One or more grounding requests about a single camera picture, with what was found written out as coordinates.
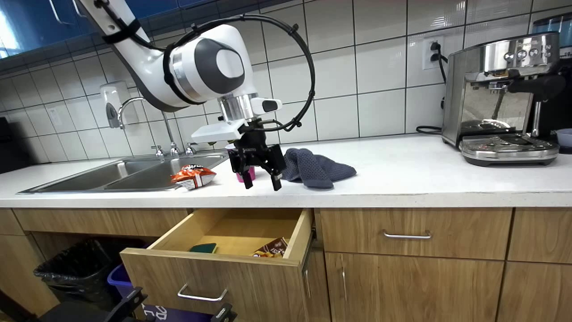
trash can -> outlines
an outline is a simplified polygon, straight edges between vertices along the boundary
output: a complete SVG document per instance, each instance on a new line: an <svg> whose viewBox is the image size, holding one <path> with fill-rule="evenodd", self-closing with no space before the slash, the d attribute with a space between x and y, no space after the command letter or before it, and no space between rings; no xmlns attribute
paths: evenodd
<svg viewBox="0 0 572 322"><path fill-rule="evenodd" d="M121 301L107 276L121 263L119 253L140 248L139 239L91 238L57 254L34 270L61 302L76 301L110 312Z"/></svg>
<svg viewBox="0 0 572 322"><path fill-rule="evenodd" d="M131 280L123 264L116 267L109 274L108 283L109 285L115 286L122 297L127 296L133 290L133 284L131 284ZM143 307L145 315L154 316L157 322L210 322L212 318L212 315L209 314L169 309L158 305L141 304L141 306Z"/></svg>

stainless steel sink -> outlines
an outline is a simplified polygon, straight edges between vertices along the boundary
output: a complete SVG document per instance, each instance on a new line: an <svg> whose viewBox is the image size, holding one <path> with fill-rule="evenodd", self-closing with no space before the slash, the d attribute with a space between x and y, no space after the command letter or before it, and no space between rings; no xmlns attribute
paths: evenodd
<svg viewBox="0 0 572 322"><path fill-rule="evenodd" d="M114 191L152 191L175 188L170 176L186 164L199 164L207 168L228 158L225 152L184 156L159 160L156 158L129 158L90 169L79 174L33 187L21 194L77 193Z"/></svg>
<svg viewBox="0 0 572 322"><path fill-rule="evenodd" d="M165 162L147 170L143 170L123 180L119 180L105 187L105 190L113 191L145 191L145 190L168 190L178 187L171 183L171 175L181 170L187 164L198 164L207 168L213 168L227 159L227 155L213 154L204 156L184 157Z"/></svg>

open drawer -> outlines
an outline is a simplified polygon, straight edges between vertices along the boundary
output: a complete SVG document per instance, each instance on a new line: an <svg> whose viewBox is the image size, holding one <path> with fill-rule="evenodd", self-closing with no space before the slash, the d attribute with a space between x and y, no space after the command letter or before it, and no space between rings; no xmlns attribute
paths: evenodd
<svg viewBox="0 0 572 322"><path fill-rule="evenodd" d="M309 209L200 209L121 257L146 304L213 314L230 303L240 321L307 321L302 270L312 222ZM288 242L283 258L252 257L280 237ZM213 242L215 254L188 251Z"/></svg>

pink cup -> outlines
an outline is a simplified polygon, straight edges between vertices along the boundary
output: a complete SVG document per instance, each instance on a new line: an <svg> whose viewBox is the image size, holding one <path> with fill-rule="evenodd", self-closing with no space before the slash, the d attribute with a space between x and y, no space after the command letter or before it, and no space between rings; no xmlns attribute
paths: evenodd
<svg viewBox="0 0 572 322"><path fill-rule="evenodd" d="M227 145L226 147L224 147L227 150L234 150L235 149L235 145L233 143ZM248 169L248 173L251 175L251 180L256 179L256 175L254 174L254 167L250 167ZM239 180L239 182L244 183L243 180L243 176L241 176L240 174L236 174L236 179Z"/></svg>

black trash bag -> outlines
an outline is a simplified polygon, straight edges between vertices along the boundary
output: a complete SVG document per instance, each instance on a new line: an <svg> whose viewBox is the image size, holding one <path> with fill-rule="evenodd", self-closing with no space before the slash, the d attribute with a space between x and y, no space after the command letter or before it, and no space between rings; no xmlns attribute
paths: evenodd
<svg viewBox="0 0 572 322"><path fill-rule="evenodd" d="M107 283L109 273L121 263L125 248L141 248L139 239L92 238L57 254L34 270L60 302L86 303L111 311L121 301L117 289Z"/></svg>

